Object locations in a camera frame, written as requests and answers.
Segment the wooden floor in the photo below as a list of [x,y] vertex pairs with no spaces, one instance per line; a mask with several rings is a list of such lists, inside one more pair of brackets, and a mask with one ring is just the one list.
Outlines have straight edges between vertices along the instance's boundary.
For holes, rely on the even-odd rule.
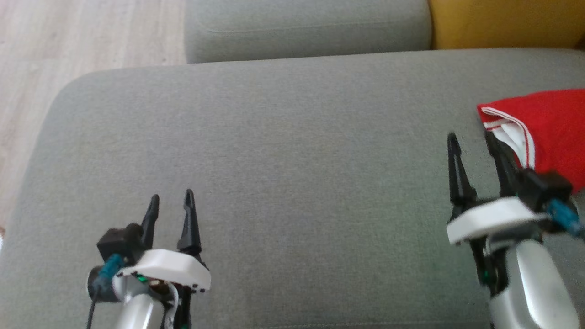
[[57,93],[93,71],[185,63],[184,0],[0,0],[0,234]]

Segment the red towel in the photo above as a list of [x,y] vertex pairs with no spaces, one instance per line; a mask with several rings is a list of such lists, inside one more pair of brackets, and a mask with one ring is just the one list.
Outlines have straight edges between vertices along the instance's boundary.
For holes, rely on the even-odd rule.
[[486,129],[510,146],[522,167],[556,170],[585,187],[585,89],[543,91],[477,106]]

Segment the sofa backrest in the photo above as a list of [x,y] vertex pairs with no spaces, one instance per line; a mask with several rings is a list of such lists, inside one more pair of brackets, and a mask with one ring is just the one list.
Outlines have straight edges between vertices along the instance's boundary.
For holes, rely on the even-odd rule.
[[426,0],[187,0],[189,63],[425,50]]

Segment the gray fabric upholstery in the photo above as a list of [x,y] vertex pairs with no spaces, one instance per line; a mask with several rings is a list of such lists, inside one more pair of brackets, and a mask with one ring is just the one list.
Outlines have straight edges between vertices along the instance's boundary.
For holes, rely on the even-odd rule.
[[188,0],[189,63],[424,50],[426,0]]
[[[8,227],[2,327],[83,327],[98,238],[159,193],[154,244],[173,249],[192,188],[212,273],[194,328],[488,328],[470,250],[445,232],[446,135],[495,195],[476,104],[585,87],[584,71],[582,52],[494,49],[82,77],[47,116]],[[585,248],[547,243],[585,310]],[[95,328],[118,314],[98,305]]]

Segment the yellow cushion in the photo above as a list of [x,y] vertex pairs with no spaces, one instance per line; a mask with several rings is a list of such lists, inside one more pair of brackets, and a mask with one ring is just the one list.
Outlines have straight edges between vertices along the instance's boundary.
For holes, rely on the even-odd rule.
[[584,0],[429,0],[436,49],[565,47],[585,34]]

